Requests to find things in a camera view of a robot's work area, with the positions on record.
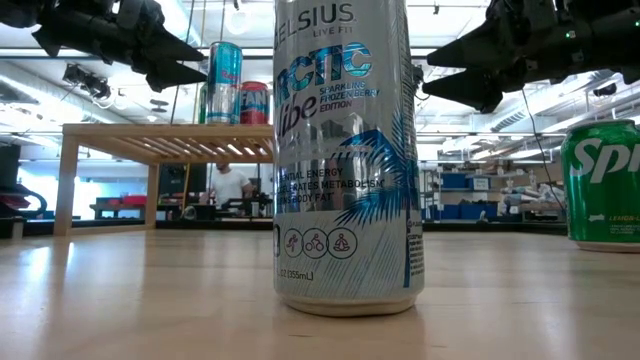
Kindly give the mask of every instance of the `white shirt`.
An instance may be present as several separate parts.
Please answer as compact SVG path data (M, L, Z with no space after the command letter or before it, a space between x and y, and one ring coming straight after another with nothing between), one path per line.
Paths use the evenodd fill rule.
M211 189L216 193L216 206L220 208L229 199L244 198L242 188L249 184L249 179L240 171L231 169L226 174L218 172L211 182Z

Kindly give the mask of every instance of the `red can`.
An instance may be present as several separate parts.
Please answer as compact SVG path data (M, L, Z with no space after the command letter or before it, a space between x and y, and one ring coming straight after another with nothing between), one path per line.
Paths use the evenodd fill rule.
M269 89L267 84L247 81L242 84L240 123L266 125L269 123Z

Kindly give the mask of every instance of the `celsius can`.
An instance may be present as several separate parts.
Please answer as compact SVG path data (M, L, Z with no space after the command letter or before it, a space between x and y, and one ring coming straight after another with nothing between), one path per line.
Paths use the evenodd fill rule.
M207 123L207 84L200 87L198 95L198 124Z
M247 125L269 123L269 88L266 84L255 81L242 84L240 123Z
M275 288L327 316L424 287L404 0L276 1Z
M569 238L584 250L640 252L640 134L632 120L569 130L562 145Z
M207 123L240 123L242 49L228 42L214 42L209 54Z

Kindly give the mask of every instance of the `blue and silver can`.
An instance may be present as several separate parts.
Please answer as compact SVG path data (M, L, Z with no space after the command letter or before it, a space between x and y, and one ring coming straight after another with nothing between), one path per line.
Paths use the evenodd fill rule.
M275 288L327 316L424 288L404 0L276 0Z
M209 54L207 124L240 123L242 49L228 42L214 42Z

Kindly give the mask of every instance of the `person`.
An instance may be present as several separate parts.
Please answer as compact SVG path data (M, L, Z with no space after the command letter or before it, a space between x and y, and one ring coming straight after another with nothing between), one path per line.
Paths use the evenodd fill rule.
M203 195L201 203L207 203L215 195L216 207L221 208L231 199L251 197L253 185L243 173L231 169L229 163L217 163L218 175L211 179L209 193Z

